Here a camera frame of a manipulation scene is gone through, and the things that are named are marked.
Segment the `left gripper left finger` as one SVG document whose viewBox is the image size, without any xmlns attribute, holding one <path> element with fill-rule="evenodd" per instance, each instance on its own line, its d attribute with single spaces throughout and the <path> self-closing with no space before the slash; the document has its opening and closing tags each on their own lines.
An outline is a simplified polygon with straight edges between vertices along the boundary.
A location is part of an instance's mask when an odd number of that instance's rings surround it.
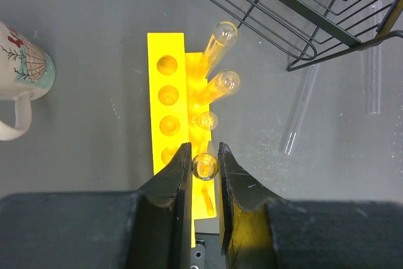
<svg viewBox="0 0 403 269">
<path fill-rule="evenodd" d="M 126 268 L 191 266 L 191 144 L 135 192 Z"/>
</svg>

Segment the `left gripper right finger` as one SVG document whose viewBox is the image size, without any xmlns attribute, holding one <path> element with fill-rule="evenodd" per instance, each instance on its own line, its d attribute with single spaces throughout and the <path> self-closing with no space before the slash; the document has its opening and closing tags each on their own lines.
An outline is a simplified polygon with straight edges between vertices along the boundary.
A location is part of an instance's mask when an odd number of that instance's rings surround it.
<svg viewBox="0 0 403 269">
<path fill-rule="evenodd" d="M 266 203 L 278 195 L 250 175 L 221 142 L 219 226 L 227 268 L 276 268 Z"/>
</svg>

